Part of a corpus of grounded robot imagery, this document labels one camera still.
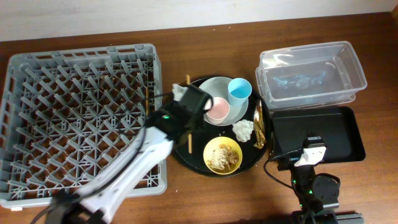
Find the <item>clear plastic bin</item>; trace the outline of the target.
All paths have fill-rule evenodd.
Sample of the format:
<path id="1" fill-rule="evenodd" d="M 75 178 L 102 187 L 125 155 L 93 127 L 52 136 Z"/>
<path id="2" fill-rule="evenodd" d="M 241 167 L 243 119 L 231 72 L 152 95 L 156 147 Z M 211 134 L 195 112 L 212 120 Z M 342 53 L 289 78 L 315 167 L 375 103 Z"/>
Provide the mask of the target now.
<path id="1" fill-rule="evenodd" d="M 272 111 L 349 103 L 368 85 L 359 58 L 347 41 L 263 51 L 256 81 Z"/>

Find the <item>grey plastic dishwasher rack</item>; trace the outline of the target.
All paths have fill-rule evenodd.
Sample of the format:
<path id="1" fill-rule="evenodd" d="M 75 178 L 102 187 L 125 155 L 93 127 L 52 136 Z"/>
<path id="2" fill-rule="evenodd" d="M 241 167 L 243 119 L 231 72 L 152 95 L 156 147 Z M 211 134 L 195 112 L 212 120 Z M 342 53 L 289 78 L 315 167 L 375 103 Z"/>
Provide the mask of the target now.
<path id="1" fill-rule="evenodd" d="M 1 206 L 46 206 L 93 180 L 162 104 L 152 44 L 13 55 L 1 97 Z"/>

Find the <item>food scraps and rice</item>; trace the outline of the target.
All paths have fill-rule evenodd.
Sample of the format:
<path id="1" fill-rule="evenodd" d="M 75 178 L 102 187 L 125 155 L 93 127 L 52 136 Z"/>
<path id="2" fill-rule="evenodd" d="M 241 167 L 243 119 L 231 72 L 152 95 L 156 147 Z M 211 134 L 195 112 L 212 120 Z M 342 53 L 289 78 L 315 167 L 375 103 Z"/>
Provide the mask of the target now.
<path id="1" fill-rule="evenodd" d="M 232 166 L 239 162 L 239 155 L 232 147 L 227 144 L 220 144 L 211 150 L 207 164 L 211 169 L 227 172 L 232 170 Z"/>

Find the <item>gold foil wrapper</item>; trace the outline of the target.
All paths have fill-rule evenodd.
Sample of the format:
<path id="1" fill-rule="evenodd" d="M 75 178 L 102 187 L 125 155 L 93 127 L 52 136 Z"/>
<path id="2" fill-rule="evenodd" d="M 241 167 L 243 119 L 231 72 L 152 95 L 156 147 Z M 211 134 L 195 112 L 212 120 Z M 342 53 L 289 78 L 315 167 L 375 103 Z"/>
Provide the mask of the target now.
<path id="1" fill-rule="evenodd" d="M 264 118 L 262 115 L 261 100 L 257 100 L 256 102 L 256 108 L 254 111 L 254 118 L 253 118 L 253 127 L 257 139 L 256 143 L 254 144 L 254 147 L 262 149 L 266 143 L 266 130 L 264 126 Z"/>

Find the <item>black rectangular waste tray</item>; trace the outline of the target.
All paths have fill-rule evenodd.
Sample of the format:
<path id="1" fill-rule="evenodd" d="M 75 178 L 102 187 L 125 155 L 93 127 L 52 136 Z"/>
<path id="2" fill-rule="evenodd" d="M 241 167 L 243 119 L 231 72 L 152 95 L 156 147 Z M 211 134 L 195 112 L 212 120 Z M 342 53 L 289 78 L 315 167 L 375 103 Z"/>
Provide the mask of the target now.
<path id="1" fill-rule="evenodd" d="M 362 161 L 366 157 L 354 112 L 349 107 L 277 111 L 272 115 L 274 153 L 284 154 L 320 137 L 324 163 Z"/>

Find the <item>round black serving tray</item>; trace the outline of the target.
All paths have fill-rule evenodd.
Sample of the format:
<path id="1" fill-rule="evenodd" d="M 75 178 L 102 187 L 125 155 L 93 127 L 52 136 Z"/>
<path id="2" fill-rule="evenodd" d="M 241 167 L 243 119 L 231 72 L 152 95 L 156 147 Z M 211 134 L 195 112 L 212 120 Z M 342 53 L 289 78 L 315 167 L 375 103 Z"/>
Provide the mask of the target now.
<path id="1" fill-rule="evenodd" d="M 257 138 L 254 133 L 251 134 L 251 138 L 247 142 L 238 142 L 240 148 L 242 149 L 243 160 L 239 168 L 230 175 L 240 174 L 254 166 L 256 162 L 259 161 L 264 153 L 267 151 L 267 148 L 271 141 L 272 125 L 268 107 L 256 90 L 253 90 L 251 96 L 248 98 L 247 110 L 244 113 L 240 113 L 239 117 L 241 120 L 246 119 L 248 121 L 252 121 L 258 101 L 262 102 L 262 116 L 264 118 L 264 125 L 266 129 L 265 146 L 261 149 L 258 149 L 254 146 L 254 144 L 257 142 Z M 197 129 L 193 132 L 193 152 L 189 153 L 188 145 L 184 144 L 174 149 L 172 155 L 174 156 L 174 158 L 176 158 L 176 160 L 179 161 L 179 163 L 181 163 L 188 169 L 196 172 L 197 174 L 201 174 L 207 177 L 221 177 L 220 174 L 214 173 L 206 166 L 205 160 L 203 159 L 203 152 L 207 143 L 214 138 L 227 137 L 235 141 L 236 135 L 235 133 L 233 133 L 232 126 L 232 124 L 235 122 L 237 122 L 236 119 L 232 120 L 229 125 L 218 126 L 204 121 L 204 128 Z"/>

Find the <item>pink plastic cup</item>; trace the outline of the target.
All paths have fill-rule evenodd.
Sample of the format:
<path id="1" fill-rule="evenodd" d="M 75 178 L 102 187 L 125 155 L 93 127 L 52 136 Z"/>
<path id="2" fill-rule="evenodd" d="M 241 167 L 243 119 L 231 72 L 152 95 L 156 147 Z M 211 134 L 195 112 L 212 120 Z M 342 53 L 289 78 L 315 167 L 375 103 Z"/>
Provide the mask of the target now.
<path id="1" fill-rule="evenodd" d="M 229 115 L 229 103 L 222 97 L 213 97 L 213 104 L 205 118 L 211 124 L 221 124 Z"/>

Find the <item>light blue plastic cup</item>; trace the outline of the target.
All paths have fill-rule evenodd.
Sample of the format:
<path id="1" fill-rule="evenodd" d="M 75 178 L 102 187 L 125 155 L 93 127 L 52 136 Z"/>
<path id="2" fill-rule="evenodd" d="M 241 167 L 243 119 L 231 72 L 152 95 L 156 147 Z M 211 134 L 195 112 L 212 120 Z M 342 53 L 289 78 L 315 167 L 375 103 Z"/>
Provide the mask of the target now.
<path id="1" fill-rule="evenodd" d="M 233 106 L 242 105 L 252 93 L 251 84 L 243 78 L 234 78 L 228 84 L 228 101 Z"/>

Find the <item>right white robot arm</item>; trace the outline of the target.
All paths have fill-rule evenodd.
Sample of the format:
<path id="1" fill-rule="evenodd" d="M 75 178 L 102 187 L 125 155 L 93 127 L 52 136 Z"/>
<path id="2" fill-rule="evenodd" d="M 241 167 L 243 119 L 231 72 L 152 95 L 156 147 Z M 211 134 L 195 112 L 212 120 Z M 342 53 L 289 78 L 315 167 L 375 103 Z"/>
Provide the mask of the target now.
<path id="1" fill-rule="evenodd" d="M 302 146 L 274 156 L 280 165 L 286 164 L 291 173 L 290 186 L 300 203 L 300 211 L 292 212 L 284 223 L 360 224 L 360 213 L 337 214 L 340 179 L 331 174 L 315 173 L 326 153 L 326 144 L 320 136 L 309 135 Z"/>

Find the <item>yellow bowl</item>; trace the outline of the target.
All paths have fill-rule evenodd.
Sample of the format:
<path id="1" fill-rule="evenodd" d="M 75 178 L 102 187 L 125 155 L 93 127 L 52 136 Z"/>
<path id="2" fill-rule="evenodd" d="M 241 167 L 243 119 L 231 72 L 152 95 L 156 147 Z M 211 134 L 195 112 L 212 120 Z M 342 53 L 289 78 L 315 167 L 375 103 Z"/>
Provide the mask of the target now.
<path id="1" fill-rule="evenodd" d="M 236 165 L 232 166 L 232 170 L 227 171 L 227 172 L 211 169 L 209 167 L 209 165 L 207 164 L 207 160 L 210 158 L 211 150 L 217 148 L 220 144 L 230 145 L 232 147 L 232 150 L 236 151 L 239 155 L 239 162 Z M 219 175 L 229 175 L 229 174 L 233 174 L 234 172 L 236 172 L 239 169 L 240 165 L 242 164 L 243 153 L 242 153 L 242 150 L 241 150 L 239 144 L 235 140 L 233 140 L 231 138 L 227 138 L 227 137 L 217 137 L 217 138 L 214 138 L 211 141 L 209 141 L 208 144 L 205 146 L 204 151 L 203 151 L 203 160 L 204 160 L 207 168 L 209 168 L 209 170 L 211 170 L 212 172 L 219 174 Z"/>

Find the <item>light grey round plate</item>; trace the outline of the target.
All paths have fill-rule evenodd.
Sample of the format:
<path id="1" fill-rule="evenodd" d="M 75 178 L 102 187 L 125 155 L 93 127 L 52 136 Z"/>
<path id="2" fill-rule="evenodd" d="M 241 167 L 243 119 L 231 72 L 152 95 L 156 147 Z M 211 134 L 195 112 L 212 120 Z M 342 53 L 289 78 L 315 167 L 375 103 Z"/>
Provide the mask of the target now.
<path id="1" fill-rule="evenodd" d="M 209 93 L 213 97 L 221 97 L 228 101 L 228 84 L 232 80 L 229 77 L 212 77 L 203 81 L 199 88 Z M 246 101 L 241 106 L 229 106 L 229 114 L 223 122 L 215 124 L 215 126 L 228 126 L 238 122 L 245 115 L 248 109 L 249 101 Z M 204 115 L 204 120 L 212 124 L 207 115 Z"/>

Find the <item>white paper napkin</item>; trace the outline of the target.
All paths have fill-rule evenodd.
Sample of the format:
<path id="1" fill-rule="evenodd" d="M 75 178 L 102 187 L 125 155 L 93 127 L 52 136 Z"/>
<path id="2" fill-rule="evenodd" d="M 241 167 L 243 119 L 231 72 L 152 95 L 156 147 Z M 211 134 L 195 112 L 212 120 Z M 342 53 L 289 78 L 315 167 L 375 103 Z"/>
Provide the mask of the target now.
<path id="1" fill-rule="evenodd" d="M 253 129 L 254 123 L 246 119 L 233 124 L 233 133 L 235 133 L 236 139 L 240 142 L 249 141 L 251 139 Z"/>

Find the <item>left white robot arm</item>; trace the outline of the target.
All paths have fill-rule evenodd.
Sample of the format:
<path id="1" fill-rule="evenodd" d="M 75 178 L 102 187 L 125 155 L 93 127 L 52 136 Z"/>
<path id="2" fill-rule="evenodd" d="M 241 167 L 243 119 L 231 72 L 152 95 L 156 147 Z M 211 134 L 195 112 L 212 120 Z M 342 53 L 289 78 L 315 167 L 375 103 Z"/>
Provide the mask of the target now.
<path id="1" fill-rule="evenodd" d="M 130 145 L 75 193 L 61 190 L 42 216 L 46 223 L 111 223 L 130 191 L 172 149 L 203 126 L 212 96 L 196 86 L 173 87 L 171 100 L 145 118 Z"/>

